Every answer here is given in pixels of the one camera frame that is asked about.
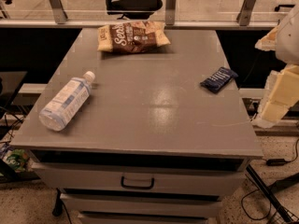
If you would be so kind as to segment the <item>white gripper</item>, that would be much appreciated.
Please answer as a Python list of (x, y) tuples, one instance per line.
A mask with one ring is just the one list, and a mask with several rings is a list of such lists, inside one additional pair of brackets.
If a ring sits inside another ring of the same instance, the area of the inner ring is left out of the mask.
[(264, 37), (255, 48), (276, 51), (276, 57), (287, 64), (281, 71), (271, 71), (268, 76), (258, 113), (252, 121), (261, 128), (276, 125), (299, 101), (299, 5)]

